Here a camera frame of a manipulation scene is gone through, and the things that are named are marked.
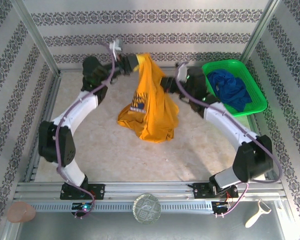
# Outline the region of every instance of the green basket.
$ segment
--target green basket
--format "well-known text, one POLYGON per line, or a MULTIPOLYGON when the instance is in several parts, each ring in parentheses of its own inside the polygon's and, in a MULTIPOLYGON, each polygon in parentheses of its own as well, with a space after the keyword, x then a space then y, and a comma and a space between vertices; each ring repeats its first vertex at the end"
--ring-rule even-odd
POLYGON ((256 114, 260 113, 263 110, 267 108, 267 101, 262 92, 260 91, 259 87, 257 86, 255 80, 249 73, 246 66, 238 60, 230 59, 230 60, 222 60, 222 61, 214 61, 209 62, 203 65, 202 67, 203 72, 205 74, 205 81, 207 90, 212 93, 213 95, 216 95, 214 93, 213 88, 211 87, 211 84, 207 78, 207 75, 211 73, 214 70, 224 69, 228 72, 232 73, 235 77, 239 77, 242 79, 246 86, 246 90, 250 94, 250 97, 252 99, 251 103, 247 103, 245 105, 245 108, 242 112, 238 112, 233 107, 229 106, 228 104, 224 104, 225 108, 236 117, 239 116, 246 116, 250 114, 256 114))

